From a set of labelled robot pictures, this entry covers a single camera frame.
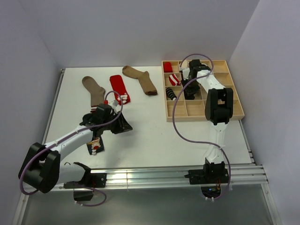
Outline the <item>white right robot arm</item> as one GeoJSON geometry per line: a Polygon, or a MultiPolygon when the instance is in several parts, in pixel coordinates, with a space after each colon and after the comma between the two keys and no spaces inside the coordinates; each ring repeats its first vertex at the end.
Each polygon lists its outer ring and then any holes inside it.
{"type": "Polygon", "coordinates": [[[233,116],[233,90],[222,85],[215,77],[212,68],[200,60],[183,61],[180,65],[181,81],[185,95],[194,95],[193,88],[202,87],[206,93],[204,114],[210,124],[209,153],[203,166],[203,178],[212,183],[218,179],[228,182],[230,175],[225,168],[228,158],[224,154],[223,145],[225,130],[233,116]]]}

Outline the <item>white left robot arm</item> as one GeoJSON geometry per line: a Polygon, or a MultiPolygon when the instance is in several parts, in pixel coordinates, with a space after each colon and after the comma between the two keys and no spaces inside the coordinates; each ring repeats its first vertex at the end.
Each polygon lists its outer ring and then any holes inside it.
{"type": "Polygon", "coordinates": [[[79,147],[101,138],[104,131],[120,134],[133,128],[126,121],[121,111],[108,104],[100,104],[95,112],[83,116],[80,125],[58,140],[30,146],[18,174],[20,190],[26,183],[36,191],[48,193],[57,184],[74,183],[87,187],[92,183],[91,169],[79,162],[61,166],[61,161],[79,147]]]}

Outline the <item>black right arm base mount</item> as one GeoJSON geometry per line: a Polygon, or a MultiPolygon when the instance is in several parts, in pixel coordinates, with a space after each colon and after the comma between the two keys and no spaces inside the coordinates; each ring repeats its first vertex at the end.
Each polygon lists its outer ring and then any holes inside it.
{"type": "Polygon", "coordinates": [[[213,202],[230,190],[231,168],[226,169],[224,161],[216,164],[205,160],[203,169],[188,170],[184,177],[190,185],[200,185],[205,200],[213,202]]]}

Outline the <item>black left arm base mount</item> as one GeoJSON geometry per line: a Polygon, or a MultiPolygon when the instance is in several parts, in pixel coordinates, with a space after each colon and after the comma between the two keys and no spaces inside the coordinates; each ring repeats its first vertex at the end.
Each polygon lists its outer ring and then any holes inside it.
{"type": "Polygon", "coordinates": [[[84,170],[84,175],[80,181],[68,181],[63,184],[66,189],[85,188],[89,191],[73,191],[73,199],[75,203],[85,207],[96,207],[104,204],[107,200],[107,195],[99,188],[104,188],[106,185],[107,173],[96,172],[92,173],[91,169],[79,162],[74,162],[73,165],[77,165],[84,170]],[[97,204],[86,204],[84,202],[90,201],[96,193],[101,193],[104,199],[97,204]]]}

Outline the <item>long black sock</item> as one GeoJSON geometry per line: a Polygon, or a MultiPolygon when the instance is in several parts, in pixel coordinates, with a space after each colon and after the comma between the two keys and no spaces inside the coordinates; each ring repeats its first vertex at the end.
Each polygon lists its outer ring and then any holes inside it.
{"type": "Polygon", "coordinates": [[[194,100],[194,98],[195,98],[194,92],[185,89],[184,90],[184,97],[185,97],[186,100],[194,100]]]}

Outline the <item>black white striped sock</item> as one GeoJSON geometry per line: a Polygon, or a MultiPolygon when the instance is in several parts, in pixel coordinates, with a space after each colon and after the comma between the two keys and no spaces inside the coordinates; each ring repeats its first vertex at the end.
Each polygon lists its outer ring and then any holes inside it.
{"type": "Polygon", "coordinates": [[[176,96],[176,94],[174,93],[173,89],[167,87],[167,88],[165,89],[165,92],[166,92],[166,97],[167,97],[167,99],[172,100],[172,101],[174,101],[174,100],[177,99],[177,96],[176,96]]]}

